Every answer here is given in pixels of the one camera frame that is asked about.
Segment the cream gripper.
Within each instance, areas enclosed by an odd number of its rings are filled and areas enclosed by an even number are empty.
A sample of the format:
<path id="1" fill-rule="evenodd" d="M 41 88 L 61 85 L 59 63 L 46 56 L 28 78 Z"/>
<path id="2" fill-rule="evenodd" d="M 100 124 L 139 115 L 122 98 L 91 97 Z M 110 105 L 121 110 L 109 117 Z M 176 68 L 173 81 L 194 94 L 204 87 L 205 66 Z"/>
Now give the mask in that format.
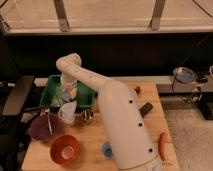
<path id="1" fill-rule="evenodd" d="M 68 93 L 71 97 L 77 96 L 77 80 L 67 80 L 65 78 L 61 78 L 61 89 L 63 92 Z"/>

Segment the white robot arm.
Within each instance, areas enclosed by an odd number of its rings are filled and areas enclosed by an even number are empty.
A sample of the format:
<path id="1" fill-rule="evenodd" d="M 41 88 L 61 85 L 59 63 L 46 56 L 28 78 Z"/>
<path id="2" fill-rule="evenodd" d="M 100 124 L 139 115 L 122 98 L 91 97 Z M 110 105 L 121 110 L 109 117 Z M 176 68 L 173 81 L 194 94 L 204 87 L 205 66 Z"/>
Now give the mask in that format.
<path id="1" fill-rule="evenodd" d="M 129 87 L 81 66 L 73 53 L 56 61 L 66 81 L 79 80 L 98 93 L 98 107 L 119 171 L 164 171 Z"/>

